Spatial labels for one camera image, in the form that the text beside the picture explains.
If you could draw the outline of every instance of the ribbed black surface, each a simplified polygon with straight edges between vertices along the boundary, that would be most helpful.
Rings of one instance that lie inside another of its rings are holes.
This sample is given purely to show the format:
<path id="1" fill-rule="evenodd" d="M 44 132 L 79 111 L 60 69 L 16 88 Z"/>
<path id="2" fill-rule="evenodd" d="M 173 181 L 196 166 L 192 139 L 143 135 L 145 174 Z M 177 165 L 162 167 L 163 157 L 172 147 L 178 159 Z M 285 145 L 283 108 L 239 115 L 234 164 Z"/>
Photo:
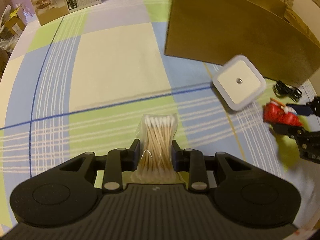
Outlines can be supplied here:
<path id="1" fill-rule="evenodd" d="M 105 195 L 86 218 L 60 228 L 18 224 L 3 240 L 280 240 L 296 230 L 246 228 L 223 217 L 205 195 L 183 185 L 134 185 Z"/>

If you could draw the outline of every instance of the plastic bag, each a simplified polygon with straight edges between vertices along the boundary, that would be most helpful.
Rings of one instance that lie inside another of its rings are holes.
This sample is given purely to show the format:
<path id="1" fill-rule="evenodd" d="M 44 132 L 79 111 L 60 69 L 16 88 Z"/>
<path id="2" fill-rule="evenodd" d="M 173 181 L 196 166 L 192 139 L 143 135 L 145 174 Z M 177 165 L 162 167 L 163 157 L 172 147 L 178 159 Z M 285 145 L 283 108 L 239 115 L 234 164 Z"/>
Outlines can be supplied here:
<path id="1" fill-rule="evenodd" d="M 145 114 L 140 123 L 141 156 L 131 175 L 135 183 L 175 183 L 177 173 L 171 159 L 173 135 L 177 130 L 177 115 Z"/>

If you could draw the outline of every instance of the plaid tablecloth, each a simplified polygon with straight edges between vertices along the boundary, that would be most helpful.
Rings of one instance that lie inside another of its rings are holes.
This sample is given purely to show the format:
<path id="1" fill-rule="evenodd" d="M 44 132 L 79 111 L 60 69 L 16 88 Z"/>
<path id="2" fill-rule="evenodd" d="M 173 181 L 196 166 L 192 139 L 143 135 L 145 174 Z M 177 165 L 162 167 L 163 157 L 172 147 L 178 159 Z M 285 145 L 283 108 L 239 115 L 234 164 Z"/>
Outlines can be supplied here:
<path id="1" fill-rule="evenodd" d="M 262 122 L 274 82 L 228 114 L 210 84 L 220 66 L 164 56 L 168 15 L 169 0 L 105 0 L 27 26 L 0 83 L 0 234 L 16 223 L 9 196 L 20 182 L 85 151 L 129 147 L 143 114 L 177 113 L 181 148 L 225 151 L 293 183 L 298 226 L 315 214 L 320 166 Z M 300 102 L 313 99 L 310 82 L 300 89 Z M 320 130 L 315 116 L 303 122 Z"/>

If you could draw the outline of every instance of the coiled black wire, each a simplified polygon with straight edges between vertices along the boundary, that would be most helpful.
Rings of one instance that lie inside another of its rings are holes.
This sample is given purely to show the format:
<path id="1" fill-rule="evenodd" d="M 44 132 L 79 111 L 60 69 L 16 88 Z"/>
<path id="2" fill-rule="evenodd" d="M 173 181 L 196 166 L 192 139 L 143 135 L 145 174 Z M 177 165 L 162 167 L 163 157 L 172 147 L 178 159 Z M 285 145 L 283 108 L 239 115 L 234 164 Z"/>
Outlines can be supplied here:
<path id="1" fill-rule="evenodd" d="M 275 85 L 273 85 L 273 92 L 277 97 L 289 97 L 295 102 L 298 102 L 302 97 L 302 92 L 298 88 L 290 88 L 280 80 L 277 81 Z"/>

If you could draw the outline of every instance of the yellow stripe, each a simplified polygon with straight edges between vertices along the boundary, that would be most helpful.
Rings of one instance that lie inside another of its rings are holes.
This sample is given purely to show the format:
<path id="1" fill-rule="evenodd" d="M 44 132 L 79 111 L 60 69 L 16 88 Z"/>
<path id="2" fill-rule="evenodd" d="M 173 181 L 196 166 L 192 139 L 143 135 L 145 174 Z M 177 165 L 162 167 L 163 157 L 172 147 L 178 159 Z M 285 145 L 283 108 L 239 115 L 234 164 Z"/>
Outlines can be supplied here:
<path id="1" fill-rule="evenodd" d="M 210 72 L 207 64 L 203 62 L 203 65 L 204 65 L 205 69 L 207 70 L 208 75 L 210 76 L 210 78 L 211 78 L 211 80 L 212 80 L 213 77 L 212 77 L 212 74 L 211 74 L 211 72 Z M 230 124 L 230 126 L 231 126 L 233 135 L 235 136 L 235 139 L 236 139 L 236 142 L 237 142 L 237 144 L 238 144 L 238 147 L 239 147 L 240 153 L 241 153 L 241 155 L 242 155 L 242 158 L 243 158 L 244 161 L 247 161 L 247 158 L 246 158 L 245 155 L 244 155 L 244 151 L 243 151 L 242 146 L 241 146 L 241 144 L 240 144 L 239 137 L 238 137 L 238 135 L 237 135 L 237 133 L 236 133 L 235 127 L 233 126 L 233 123 L 232 123 L 232 121 L 231 121 L 231 118 L 230 118 L 228 112 L 225 110 L 225 108 L 223 108 L 223 109 L 224 109 L 224 113 L 226 114 L 226 117 L 228 118 L 228 121 L 229 121 L 229 124 Z"/>

